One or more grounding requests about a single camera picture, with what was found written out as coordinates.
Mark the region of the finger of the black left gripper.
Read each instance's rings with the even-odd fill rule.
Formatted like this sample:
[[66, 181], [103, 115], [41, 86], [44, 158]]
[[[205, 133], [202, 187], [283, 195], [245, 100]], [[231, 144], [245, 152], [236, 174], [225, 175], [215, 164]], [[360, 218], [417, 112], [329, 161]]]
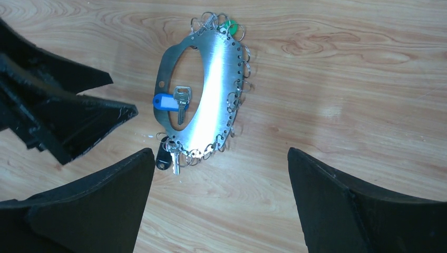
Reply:
[[1, 130], [11, 129], [28, 149], [47, 150], [60, 164], [86, 154], [136, 115], [135, 105], [75, 95], [1, 63]]
[[44, 50], [1, 20], [1, 53], [32, 75], [63, 90], [80, 93], [109, 85], [109, 73]]

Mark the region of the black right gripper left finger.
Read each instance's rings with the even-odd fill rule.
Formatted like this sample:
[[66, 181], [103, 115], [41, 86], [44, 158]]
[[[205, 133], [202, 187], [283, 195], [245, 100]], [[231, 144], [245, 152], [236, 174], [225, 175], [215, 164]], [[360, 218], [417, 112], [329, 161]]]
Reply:
[[154, 175], [153, 151], [25, 200], [1, 202], [1, 252], [133, 252]]

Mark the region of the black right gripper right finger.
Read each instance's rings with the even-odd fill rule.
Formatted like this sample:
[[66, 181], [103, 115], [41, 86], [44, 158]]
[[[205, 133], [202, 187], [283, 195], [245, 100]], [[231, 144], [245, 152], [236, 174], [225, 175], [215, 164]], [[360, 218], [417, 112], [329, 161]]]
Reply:
[[446, 252], [446, 203], [385, 189], [290, 148], [309, 252]]

